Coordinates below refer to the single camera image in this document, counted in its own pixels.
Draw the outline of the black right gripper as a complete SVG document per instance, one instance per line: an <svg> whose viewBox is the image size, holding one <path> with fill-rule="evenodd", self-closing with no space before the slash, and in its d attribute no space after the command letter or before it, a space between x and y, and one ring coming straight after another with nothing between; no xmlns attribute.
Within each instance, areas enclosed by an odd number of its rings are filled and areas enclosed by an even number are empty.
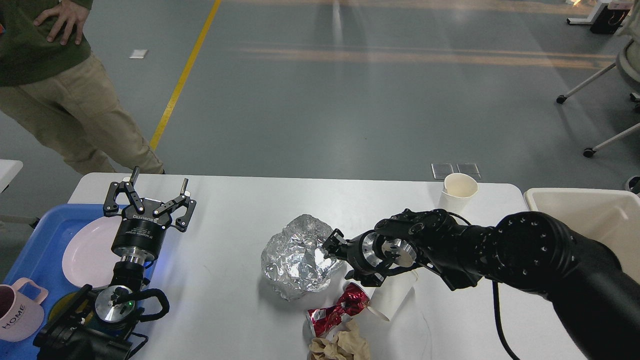
<svg viewBox="0 0 640 360"><path fill-rule="evenodd" d="M350 270L343 277L356 281L361 287L379 288L388 276L387 269L378 269L383 263L382 244L384 235L366 231L354 239L345 239L339 228L335 228L322 244L324 259L347 261Z"/></svg>

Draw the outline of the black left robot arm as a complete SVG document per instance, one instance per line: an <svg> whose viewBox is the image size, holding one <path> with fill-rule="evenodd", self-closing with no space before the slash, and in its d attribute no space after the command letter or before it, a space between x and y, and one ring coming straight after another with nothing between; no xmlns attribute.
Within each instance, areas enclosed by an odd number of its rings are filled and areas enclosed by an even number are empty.
<svg viewBox="0 0 640 360"><path fill-rule="evenodd" d="M197 203L187 178L174 199L141 197L135 190L139 174L135 167L129 177L112 182L103 202L103 214L119 218L110 248L119 257L112 279L98 288L83 285L46 323L33 341L37 359L129 360L149 340L135 327L169 313L169 299L149 287L146 270L159 258L169 228L187 230Z"/></svg>

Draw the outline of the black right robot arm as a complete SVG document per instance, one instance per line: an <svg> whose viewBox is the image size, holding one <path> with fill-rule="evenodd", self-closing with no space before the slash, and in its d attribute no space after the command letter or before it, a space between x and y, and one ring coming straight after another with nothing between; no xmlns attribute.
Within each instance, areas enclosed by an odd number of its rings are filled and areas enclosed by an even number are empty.
<svg viewBox="0 0 640 360"><path fill-rule="evenodd" d="M366 287L427 268L452 291L487 278L541 296L586 358L639 358L640 287L608 246L538 211L494 227L460 219L405 209L353 239L336 228L322 246L325 258L348 262L347 280Z"/></svg>

